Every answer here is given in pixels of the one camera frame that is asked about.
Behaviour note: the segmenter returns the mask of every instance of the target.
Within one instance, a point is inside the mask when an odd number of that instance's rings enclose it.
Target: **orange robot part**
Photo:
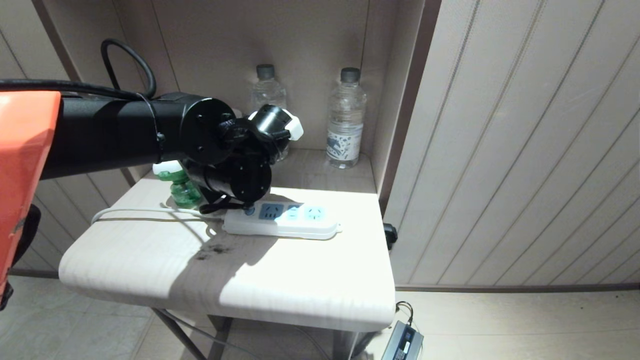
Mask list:
[[[59,92],[0,92],[0,298],[51,148],[59,108]]]

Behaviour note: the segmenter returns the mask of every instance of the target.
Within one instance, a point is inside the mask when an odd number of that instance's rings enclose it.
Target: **white power strip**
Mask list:
[[[340,231],[340,224],[324,206],[257,201],[252,211],[227,210],[222,229],[237,235],[327,240]]]

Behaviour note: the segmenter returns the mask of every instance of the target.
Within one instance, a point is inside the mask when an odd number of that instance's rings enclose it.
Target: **green object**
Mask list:
[[[162,181],[173,182],[173,184],[171,184],[171,197],[178,207],[183,209],[193,209],[200,204],[200,201],[202,200],[200,191],[198,191],[198,188],[193,184],[193,182],[191,182],[179,164],[176,166],[172,161],[155,164],[154,174]]]

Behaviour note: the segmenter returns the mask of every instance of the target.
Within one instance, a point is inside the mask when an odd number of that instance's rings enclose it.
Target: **tile floor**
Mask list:
[[[188,360],[173,334],[144,307],[93,300],[59,281],[11,277],[15,295],[0,312],[0,359]],[[640,291],[549,294],[399,291],[425,335],[421,359],[639,359]],[[206,316],[177,313],[215,334]],[[400,312],[397,320],[406,321]],[[332,334],[304,328],[327,353]],[[392,329],[360,358],[380,359]],[[187,332],[205,353],[211,341]],[[289,325],[234,320],[229,342],[261,359],[320,360]],[[249,359],[234,349],[224,359]]]

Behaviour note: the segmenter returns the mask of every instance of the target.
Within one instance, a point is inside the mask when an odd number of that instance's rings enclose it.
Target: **white table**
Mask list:
[[[153,308],[350,332],[388,326],[395,288],[369,159],[339,170],[323,151],[292,150],[273,173],[265,199],[326,206],[342,232],[237,236],[186,214],[113,212],[65,253],[60,280],[89,297]],[[114,207],[159,207],[169,197],[169,183],[151,175]]]

